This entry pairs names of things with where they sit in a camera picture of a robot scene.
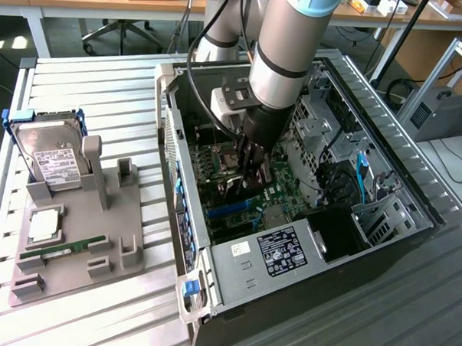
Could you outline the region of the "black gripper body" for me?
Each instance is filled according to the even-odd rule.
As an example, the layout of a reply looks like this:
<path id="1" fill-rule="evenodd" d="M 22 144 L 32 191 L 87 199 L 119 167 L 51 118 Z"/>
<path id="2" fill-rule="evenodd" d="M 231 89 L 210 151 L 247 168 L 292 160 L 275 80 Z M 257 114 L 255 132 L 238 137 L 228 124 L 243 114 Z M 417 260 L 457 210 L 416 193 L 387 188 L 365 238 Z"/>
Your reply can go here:
<path id="1" fill-rule="evenodd" d="M 265 105 L 249 107 L 242 123 L 243 133 L 250 142 L 270 151 L 281 137 L 292 111 L 293 105 L 283 109 Z"/>

